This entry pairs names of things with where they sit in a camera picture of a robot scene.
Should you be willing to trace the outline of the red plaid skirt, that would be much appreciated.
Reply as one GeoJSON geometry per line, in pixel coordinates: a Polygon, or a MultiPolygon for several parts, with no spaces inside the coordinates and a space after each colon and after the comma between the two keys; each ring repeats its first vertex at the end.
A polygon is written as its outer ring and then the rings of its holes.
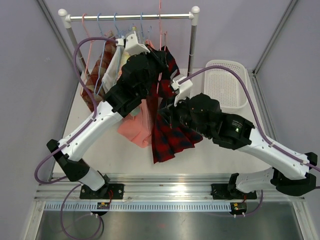
{"type": "Polygon", "coordinates": [[[159,83],[152,85],[150,95],[146,99],[153,121],[151,148],[154,164],[173,159],[175,154],[185,149],[194,148],[195,144],[203,140],[200,134],[182,124],[171,127],[159,114],[159,110],[164,108],[167,101],[175,96],[173,90],[170,89],[170,81],[180,74],[176,60],[168,47],[163,46],[161,50],[166,52],[165,59],[168,68],[162,73],[159,83]]]}

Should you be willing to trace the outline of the salmon pink skirt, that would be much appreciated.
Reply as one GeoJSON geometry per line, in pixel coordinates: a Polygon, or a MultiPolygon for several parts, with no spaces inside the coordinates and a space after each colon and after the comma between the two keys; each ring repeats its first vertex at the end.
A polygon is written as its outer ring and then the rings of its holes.
{"type": "Polygon", "coordinates": [[[117,129],[117,133],[140,148],[146,148],[152,142],[153,119],[147,100],[142,99],[139,113],[126,116],[117,129]]]}

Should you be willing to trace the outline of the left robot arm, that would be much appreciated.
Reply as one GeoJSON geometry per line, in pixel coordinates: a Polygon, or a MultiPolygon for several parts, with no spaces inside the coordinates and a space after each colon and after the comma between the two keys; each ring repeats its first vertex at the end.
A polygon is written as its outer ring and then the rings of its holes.
{"type": "Polygon", "coordinates": [[[117,83],[105,94],[94,112],[69,137],[47,144],[55,161],[71,182],[89,187],[98,199],[107,196],[109,180],[90,167],[83,156],[109,128],[120,122],[151,94],[159,74],[167,69],[166,52],[152,49],[132,55],[122,67],[117,83]]]}

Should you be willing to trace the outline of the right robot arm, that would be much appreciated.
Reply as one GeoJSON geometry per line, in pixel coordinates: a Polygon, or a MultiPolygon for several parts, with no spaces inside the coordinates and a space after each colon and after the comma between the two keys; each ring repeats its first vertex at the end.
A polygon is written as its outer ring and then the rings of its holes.
{"type": "Polygon", "coordinates": [[[289,150],[293,155],[290,157],[275,143],[263,139],[252,122],[240,115],[222,112],[220,103],[203,93],[178,103],[168,100],[158,112],[170,127],[184,126],[221,148],[249,154],[270,166],[253,173],[233,173],[228,184],[212,189],[214,199],[248,198],[255,191],[263,190],[300,197],[317,189],[317,178],[310,173],[310,165],[318,160],[315,153],[289,150]]]}

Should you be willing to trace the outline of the floral pastel garment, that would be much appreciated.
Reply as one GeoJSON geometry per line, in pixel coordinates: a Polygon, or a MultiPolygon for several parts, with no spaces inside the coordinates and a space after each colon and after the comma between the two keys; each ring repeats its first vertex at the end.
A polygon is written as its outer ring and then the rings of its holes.
{"type": "Polygon", "coordinates": [[[138,54],[138,44],[140,43],[139,33],[137,32],[137,28],[133,25],[131,30],[125,36],[125,46],[122,51],[117,79],[120,78],[122,74],[122,67],[126,64],[127,60],[131,55],[138,54]]]}

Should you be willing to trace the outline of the white plastic basket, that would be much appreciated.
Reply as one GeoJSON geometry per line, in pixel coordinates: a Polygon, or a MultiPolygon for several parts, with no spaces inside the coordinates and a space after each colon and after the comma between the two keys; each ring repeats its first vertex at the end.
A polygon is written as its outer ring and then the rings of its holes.
{"type": "MultiPolygon", "coordinates": [[[[216,59],[210,60],[205,66],[228,68],[241,78],[246,87],[248,86],[248,72],[239,62],[216,59]]],[[[219,101],[220,108],[224,113],[235,113],[248,103],[247,96],[238,79],[229,71],[220,68],[204,72],[203,93],[219,101]]]]}

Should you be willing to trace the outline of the white garment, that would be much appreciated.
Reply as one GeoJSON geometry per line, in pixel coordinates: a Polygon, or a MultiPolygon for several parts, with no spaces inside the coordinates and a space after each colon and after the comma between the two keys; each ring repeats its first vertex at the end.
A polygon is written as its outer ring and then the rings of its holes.
{"type": "Polygon", "coordinates": [[[121,75],[121,67],[123,66],[123,55],[125,48],[117,46],[109,66],[102,77],[102,88],[107,93],[116,83],[121,75]]]}

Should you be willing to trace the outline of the white metal clothes rack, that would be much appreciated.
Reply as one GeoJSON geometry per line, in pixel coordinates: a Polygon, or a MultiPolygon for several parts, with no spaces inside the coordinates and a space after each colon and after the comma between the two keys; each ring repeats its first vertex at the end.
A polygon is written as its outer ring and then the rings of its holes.
{"type": "Polygon", "coordinates": [[[78,45],[78,41],[75,37],[74,31],[72,29],[72,22],[76,21],[116,21],[116,20],[175,20],[175,19],[189,19],[191,21],[191,31],[190,31],[190,41],[189,41],[189,53],[188,53],[188,66],[187,74],[190,75],[193,71],[194,62],[194,52],[196,45],[196,32],[197,25],[199,21],[200,8],[198,6],[193,6],[189,13],[158,13],[158,14],[126,14],[126,15],[86,15],[82,16],[72,16],[68,14],[67,10],[61,8],[58,10],[58,15],[60,16],[62,23],[67,31],[70,41],[73,47],[78,45]]]}

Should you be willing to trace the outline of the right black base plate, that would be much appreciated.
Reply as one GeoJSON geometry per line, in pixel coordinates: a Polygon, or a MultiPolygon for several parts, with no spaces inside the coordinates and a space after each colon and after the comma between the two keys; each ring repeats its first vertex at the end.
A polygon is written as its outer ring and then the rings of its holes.
{"type": "Polygon", "coordinates": [[[211,195],[214,200],[256,200],[257,193],[243,193],[228,183],[213,183],[211,195]]]}

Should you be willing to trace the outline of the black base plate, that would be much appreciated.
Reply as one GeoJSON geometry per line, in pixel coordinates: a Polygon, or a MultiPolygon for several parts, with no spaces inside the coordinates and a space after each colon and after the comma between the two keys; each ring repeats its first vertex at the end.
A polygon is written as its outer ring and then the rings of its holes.
{"type": "Polygon", "coordinates": [[[124,184],[122,183],[107,183],[96,191],[83,185],[79,198],[82,200],[122,200],[123,194],[124,184]]]}
{"type": "Polygon", "coordinates": [[[243,193],[228,183],[213,183],[211,195],[214,200],[256,200],[257,193],[243,193]]]}

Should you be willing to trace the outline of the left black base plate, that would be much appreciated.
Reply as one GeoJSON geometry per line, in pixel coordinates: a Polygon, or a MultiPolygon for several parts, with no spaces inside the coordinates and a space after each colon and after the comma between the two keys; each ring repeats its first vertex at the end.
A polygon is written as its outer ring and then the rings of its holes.
{"type": "Polygon", "coordinates": [[[83,185],[79,198],[82,200],[122,200],[123,194],[124,184],[122,183],[107,183],[96,191],[83,185]]]}

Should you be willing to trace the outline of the aluminium mounting rail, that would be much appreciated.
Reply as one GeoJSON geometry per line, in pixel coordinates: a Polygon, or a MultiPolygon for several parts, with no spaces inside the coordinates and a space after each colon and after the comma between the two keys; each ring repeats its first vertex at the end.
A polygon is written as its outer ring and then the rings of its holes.
{"type": "MultiPolygon", "coordinates": [[[[208,202],[213,201],[211,184],[224,184],[229,174],[126,175],[108,174],[111,184],[124,184],[123,201],[208,202]]],[[[39,184],[34,200],[62,201],[77,182],[63,179],[53,184],[39,184]]],[[[304,202],[305,197],[287,196],[276,190],[264,190],[265,202],[304,202]]]]}

